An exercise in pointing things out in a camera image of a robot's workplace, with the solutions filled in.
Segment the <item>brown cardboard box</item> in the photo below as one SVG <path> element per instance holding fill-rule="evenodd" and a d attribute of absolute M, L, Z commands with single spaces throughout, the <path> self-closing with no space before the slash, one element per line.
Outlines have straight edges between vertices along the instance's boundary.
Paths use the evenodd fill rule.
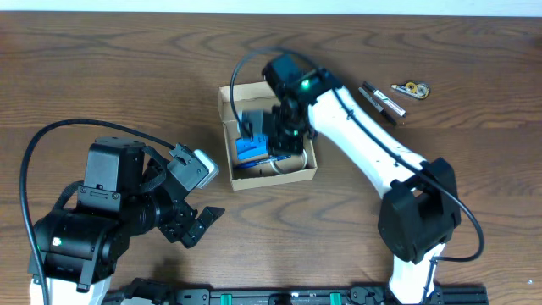
<path fill-rule="evenodd" d="M 234 86 L 234 102 L 238 111 L 242 110 L 270 110 L 279 100 L 273 94 L 271 88 L 264 81 Z M 316 174 L 318 164 L 314 152 L 312 140 L 303 140 L 304 149 L 307 151 L 308 165 L 304 170 L 286 175 L 278 175 L 270 164 L 261 164 L 249 169 L 234 169 L 242 161 L 237 158 L 235 141 L 241 137 L 237 128 L 237 122 L 230 106 L 230 88 L 221 86 L 218 89 L 218 113 L 224 130 L 224 143 L 228 160 L 228 173 L 232 189 L 235 191 L 252 189 L 263 186 L 273 186 L 303 180 L 310 180 Z M 290 163 L 295 164 L 298 156 L 286 159 L 280 166 Z"/>

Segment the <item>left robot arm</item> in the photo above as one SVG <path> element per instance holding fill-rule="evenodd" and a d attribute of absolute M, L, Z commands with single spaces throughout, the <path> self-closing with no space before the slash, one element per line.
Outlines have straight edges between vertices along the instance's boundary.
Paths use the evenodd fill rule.
<path fill-rule="evenodd" d="M 178 144 L 167 158 L 142 141 L 101 137 L 86 174 L 68 185 L 35 225 L 51 304 L 100 304 L 130 238 L 159 229 L 194 247 L 223 208 L 192 208 L 186 197 L 219 172 L 202 150 Z"/>

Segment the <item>blue ballpoint pen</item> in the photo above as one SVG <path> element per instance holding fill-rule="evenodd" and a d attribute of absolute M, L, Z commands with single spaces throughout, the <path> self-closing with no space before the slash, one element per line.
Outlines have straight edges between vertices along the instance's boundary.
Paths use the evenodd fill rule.
<path fill-rule="evenodd" d="M 290 158 L 290 157 L 291 157 L 291 155 L 285 155 L 285 156 L 274 156 L 274 157 L 268 157 L 268 158 L 253 160 L 253 161 L 245 162 L 245 163 L 242 163 L 242 164 L 237 164 L 234 167 L 234 169 L 249 169 L 249 168 L 261 165 L 261 164 L 270 164 L 270 163 L 274 163 L 276 161 L 282 161 L 282 160 L 285 160 L 285 159 Z"/>

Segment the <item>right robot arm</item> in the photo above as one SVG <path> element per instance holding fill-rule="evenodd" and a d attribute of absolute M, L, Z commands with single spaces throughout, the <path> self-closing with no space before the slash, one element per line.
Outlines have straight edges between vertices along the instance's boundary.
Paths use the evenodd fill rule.
<path fill-rule="evenodd" d="M 391 294 L 420 304 L 434 291 L 433 259 L 461 223 L 455 174 L 443 159 L 428 162 L 390 136 L 324 68 L 303 70 L 280 55 L 262 71 L 280 104 L 264 123 L 268 151 L 300 154 L 303 137 L 329 138 L 367 176 L 382 203 L 378 229 L 394 254 Z"/>

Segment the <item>white tape roll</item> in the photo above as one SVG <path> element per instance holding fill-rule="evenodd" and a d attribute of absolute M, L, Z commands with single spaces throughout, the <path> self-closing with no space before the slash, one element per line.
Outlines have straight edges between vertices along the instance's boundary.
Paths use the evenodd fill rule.
<path fill-rule="evenodd" d="M 295 164 L 287 163 L 281 167 L 280 163 L 289 158 L 291 158 L 291 155 L 271 157 L 269 163 L 273 171 L 278 175 L 286 175 L 301 171 L 304 170 L 308 165 L 307 151 L 305 149 L 303 149 L 302 153 L 298 155 L 299 160 Z"/>

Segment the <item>blue plastic case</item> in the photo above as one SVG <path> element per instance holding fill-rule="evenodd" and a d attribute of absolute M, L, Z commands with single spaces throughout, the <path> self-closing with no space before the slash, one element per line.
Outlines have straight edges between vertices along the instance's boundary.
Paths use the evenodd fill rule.
<path fill-rule="evenodd" d="M 245 160 L 268 153 L 268 137 L 256 134 L 253 138 L 239 138 L 235 141 L 237 158 Z"/>

